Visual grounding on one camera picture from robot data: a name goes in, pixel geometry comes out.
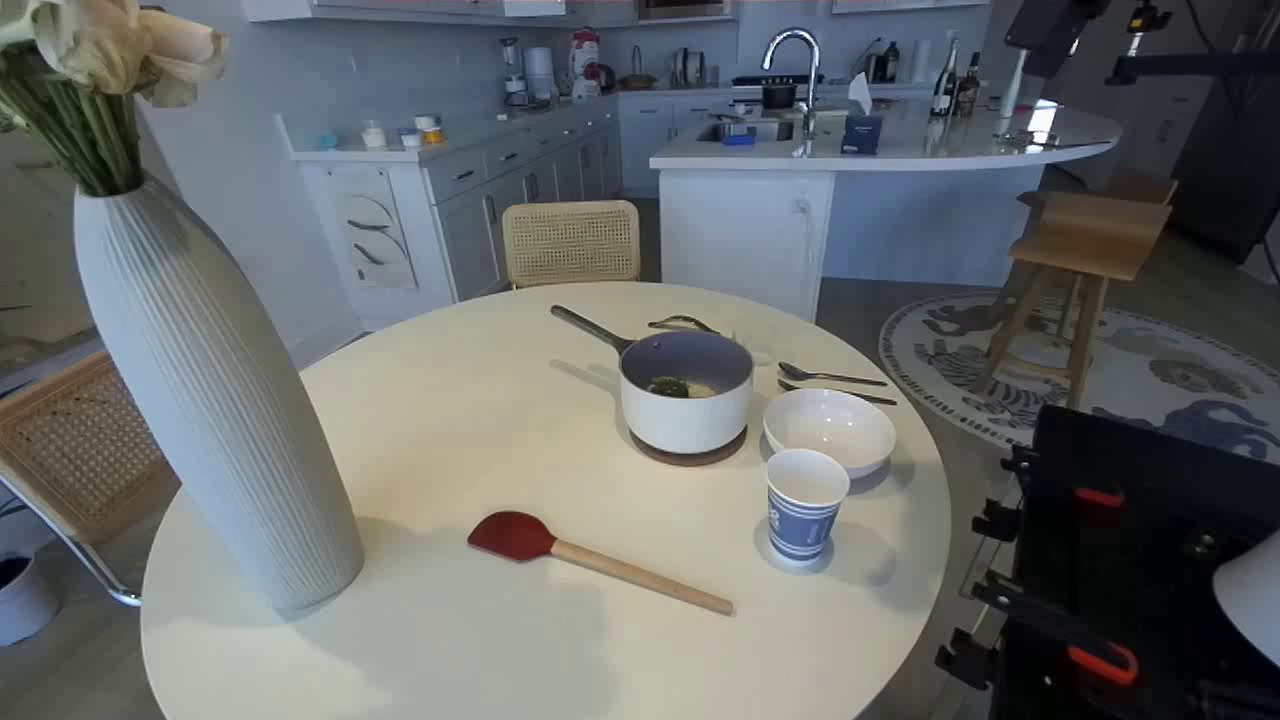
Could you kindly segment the patterned round rug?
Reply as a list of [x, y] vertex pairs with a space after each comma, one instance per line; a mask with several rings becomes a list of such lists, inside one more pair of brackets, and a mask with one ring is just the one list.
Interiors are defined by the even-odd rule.
[[[885, 370], [921, 405], [990, 444], [1029, 444], [1043, 405], [1068, 405], [1068, 343], [1038, 311], [999, 365], [999, 319], [985, 295], [896, 307], [880, 332]], [[1083, 376], [1094, 416], [1280, 460], [1280, 372], [1210, 336], [1110, 307]]]

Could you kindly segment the blue tissue box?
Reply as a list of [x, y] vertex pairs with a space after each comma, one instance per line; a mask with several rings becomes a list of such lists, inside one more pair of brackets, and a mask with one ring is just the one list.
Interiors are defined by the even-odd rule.
[[840, 154], [844, 157], [876, 157], [880, 154], [880, 130], [885, 130], [880, 118], [848, 118]]

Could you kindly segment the silver spoon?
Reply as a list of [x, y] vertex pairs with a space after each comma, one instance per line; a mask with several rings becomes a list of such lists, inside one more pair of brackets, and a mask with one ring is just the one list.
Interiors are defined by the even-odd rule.
[[889, 389], [889, 381], [880, 376], [851, 376], [851, 372], [813, 372], [813, 370], [798, 370], [787, 362], [776, 365], [785, 381], [838, 381], [838, 384], [859, 384], [859, 389]]

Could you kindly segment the silver fork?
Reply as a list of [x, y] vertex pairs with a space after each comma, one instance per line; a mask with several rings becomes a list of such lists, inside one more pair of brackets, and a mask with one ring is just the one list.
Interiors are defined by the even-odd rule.
[[800, 381], [776, 381], [782, 394], [808, 394], [808, 398], [851, 398], [863, 405], [880, 405], [880, 407], [896, 407], [896, 398], [880, 398], [880, 394], [858, 394], [858, 389], [826, 389], [826, 384], [800, 384]]

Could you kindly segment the blue white paper cup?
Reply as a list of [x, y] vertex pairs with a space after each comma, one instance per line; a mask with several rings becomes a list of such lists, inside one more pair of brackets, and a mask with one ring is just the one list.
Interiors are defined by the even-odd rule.
[[848, 497], [848, 473], [813, 448], [782, 448], [765, 463], [768, 552], [785, 568], [822, 568]]

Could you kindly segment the black robot cart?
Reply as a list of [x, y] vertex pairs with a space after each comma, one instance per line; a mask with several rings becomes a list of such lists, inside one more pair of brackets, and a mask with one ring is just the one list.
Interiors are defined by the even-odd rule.
[[1011, 547], [973, 597], [997, 645], [953, 633], [936, 664], [990, 720], [1280, 720], [1280, 670], [1243, 642], [1214, 578], [1280, 525], [1280, 470], [1134, 421], [1043, 407], [977, 538]]

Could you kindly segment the white ceramic bowl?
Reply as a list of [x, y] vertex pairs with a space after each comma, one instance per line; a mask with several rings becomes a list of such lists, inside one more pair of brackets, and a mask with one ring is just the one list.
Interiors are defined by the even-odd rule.
[[876, 405], [827, 389], [776, 398], [759, 433], [772, 453], [813, 448], [832, 455], [851, 486], [885, 473], [896, 453], [896, 426]]

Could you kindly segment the wooden stool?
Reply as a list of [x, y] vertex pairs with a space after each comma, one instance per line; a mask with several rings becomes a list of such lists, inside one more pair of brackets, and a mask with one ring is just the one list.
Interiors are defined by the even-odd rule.
[[1011, 272], [997, 295], [1004, 323], [990, 340], [990, 365], [999, 370], [1029, 327], [1040, 295], [1052, 279], [1068, 283], [1056, 336], [1068, 343], [1061, 381], [1068, 405], [1083, 405], [1094, 332], [1106, 311], [1113, 283], [1134, 283], [1171, 217], [1171, 190], [1158, 196], [1113, 196], [1113, 192], [1029, 192], [1031, 222], [1007, 249]]

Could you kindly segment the chrome kitchen faucet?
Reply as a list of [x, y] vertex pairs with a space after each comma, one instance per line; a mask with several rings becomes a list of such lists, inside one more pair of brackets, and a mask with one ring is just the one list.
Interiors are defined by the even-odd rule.
[[800, 111], [800, 130], [815, 133], [815, 97], [822, 97], [822, 82], [826, 82], [826, 43], [813, 30], [805, 25], [787, 25], [782, 31], [768, 38], [765, 54], [759, 54], [759, 71], [768, 82], [798, 82], [798, 111]]

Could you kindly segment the white kitchen cabinet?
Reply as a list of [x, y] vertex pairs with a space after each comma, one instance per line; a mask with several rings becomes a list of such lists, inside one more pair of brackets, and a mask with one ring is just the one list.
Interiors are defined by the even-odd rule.
[[277, 121], [363, 332], [509, 283], [501, 222], [512, 203], [619, 192], [616, 103], [468, 118], [432, 147], [418, 130]]

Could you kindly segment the white kitchen island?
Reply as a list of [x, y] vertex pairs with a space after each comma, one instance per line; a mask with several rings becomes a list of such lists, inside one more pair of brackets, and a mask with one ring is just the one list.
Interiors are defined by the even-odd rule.
[[840, 139], [844, 111], [822, 111], [813, 135], [728, 147], [692, 130], [661, 147], [661, 277], [793, 317], [815, 317], [826, 279], [997, 287], [1029, 225], [1021, 196], [1049, 164], [1113, 154], [1121, 126], [1056, 101], [1011, 121], [893, 101], [874, 157]]

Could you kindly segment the cream calla lily bouquet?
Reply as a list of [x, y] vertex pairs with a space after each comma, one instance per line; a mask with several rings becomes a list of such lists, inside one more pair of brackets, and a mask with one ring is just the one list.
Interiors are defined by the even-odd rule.
[[0, 0], [0, 111], [87, 196], [143, 186], [138, 103], [185, 108], [229, 38], [143, 0]]

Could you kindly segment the wicker chair far side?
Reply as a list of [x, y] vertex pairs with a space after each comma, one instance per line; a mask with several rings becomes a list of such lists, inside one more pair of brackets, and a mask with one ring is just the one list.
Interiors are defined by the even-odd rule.
[[641, 277], [641, 214], [630, 202], [512, 203], [501, 239], [518, 287]]

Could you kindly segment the wicker chair near vase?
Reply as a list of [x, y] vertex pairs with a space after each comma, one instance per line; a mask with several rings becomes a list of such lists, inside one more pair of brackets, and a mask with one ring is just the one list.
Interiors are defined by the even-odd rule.
[[165, 511], [182, 481], [103, 351], [0, 400], [0, 481], [118, 605], [139, 605], [103, 547]]

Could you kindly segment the tall white ribbed vase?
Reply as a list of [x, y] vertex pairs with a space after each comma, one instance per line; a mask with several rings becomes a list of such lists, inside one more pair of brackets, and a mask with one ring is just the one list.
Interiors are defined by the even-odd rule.
[[305, 615], [363, 568], [301, 372], [225, 239], [161, 182], [71, 202], [98, 332], [229, 562]]

